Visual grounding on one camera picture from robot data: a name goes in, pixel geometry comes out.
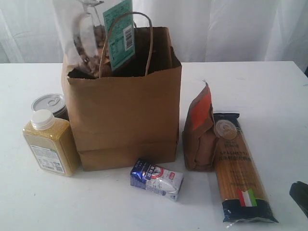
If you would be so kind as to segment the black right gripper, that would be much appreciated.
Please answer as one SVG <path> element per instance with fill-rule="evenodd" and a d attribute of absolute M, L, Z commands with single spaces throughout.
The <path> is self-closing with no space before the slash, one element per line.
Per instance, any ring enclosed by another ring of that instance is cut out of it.
<path fill-rule="evenodd" d="M 308 213 L 308 185 L 297 181 L 291 185 L 289 195 L 301 208 L 304 214 Z"/>

